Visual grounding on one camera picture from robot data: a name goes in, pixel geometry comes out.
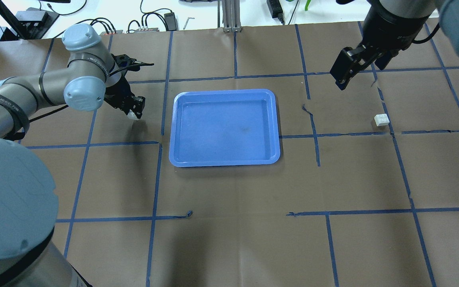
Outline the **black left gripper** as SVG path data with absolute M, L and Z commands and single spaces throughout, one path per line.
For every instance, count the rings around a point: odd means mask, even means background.
M 127 117 L 134 117 L 136 114 L 139 120 L 142 118 L 145 107 L 145 98 L 135 96 L 125 78 L 106 88 L 104 101 L 115 109 L 120 109 Z

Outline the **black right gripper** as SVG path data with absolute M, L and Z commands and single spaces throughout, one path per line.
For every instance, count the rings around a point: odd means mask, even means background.
M 345 90 L 350 80 L 370 64 L 374 63 L 380 70 L 384 70 L 402 49 L 402 40 L 362 41 L 355 48 L 341 49 L 330 74 L 335 79 L 337 87 Z

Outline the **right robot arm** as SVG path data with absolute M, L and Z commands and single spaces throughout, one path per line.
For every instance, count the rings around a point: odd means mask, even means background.
M 369 65 L 383 70 L 400 51 L 429 41 L 437 31 L 449 38 L 459 57 L 459 0 L 370 0 L 362 40 L 345 47 L 330 74 L 340 90 Z

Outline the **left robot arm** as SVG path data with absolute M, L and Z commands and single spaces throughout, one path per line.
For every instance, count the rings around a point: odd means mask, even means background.
M 40 109 L 65 104 L 95 111 L 103 103 L 141 118 L 145 98 L 135 96 L 125 74 L 146 63 L 113 55 L 89 24 L 62 36 L 66 68 L 0 81 L 0 287 L 89 287 L 52 242 L 58 216 L 49 169 L 18 143 Z

